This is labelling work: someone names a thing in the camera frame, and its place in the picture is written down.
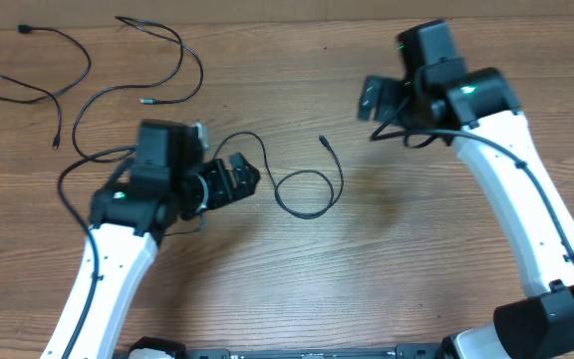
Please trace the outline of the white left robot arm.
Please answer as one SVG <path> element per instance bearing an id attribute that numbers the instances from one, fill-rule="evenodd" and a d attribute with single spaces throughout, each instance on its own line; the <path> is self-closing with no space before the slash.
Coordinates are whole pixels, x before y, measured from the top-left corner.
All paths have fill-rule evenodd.
<path id="1" fill-rule="evenodd" d="M 82 262 L 45 358 L 112 357 L 165 232 L 179 219 L 253 195 L 260 180 L 240 153 L 207 161 L 200 124 L 144 120 L 133 150 L 79 221 L 86 234 Z"/>

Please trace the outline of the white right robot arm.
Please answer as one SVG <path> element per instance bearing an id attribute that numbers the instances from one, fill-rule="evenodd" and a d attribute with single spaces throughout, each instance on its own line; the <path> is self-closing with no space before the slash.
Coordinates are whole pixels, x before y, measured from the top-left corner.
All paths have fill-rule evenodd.
<path id="1" fill-rule="evenodd" d="M 495 68 L 469 71 L 448 24 L 399 34 L 401 79 L 365 80 L 358 116 L 373 139 L 419 137 L 453 148 L 486 195 L 512 248 L 524 298 L 408 358 L 554 358 L 574 351 L 574 219 L 542 163 L 520 102 Z"/>

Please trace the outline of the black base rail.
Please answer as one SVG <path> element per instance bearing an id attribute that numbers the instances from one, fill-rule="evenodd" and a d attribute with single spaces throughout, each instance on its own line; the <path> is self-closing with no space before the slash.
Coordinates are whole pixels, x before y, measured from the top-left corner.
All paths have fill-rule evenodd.
<path id="1" fill-rule="evenodd" d="M 439 344 L 398 344 L 390 348 L 230 351 L 228 349 L 163 350 L 135 348 L 113 355 L 120 359 L 433 359 Z"/>

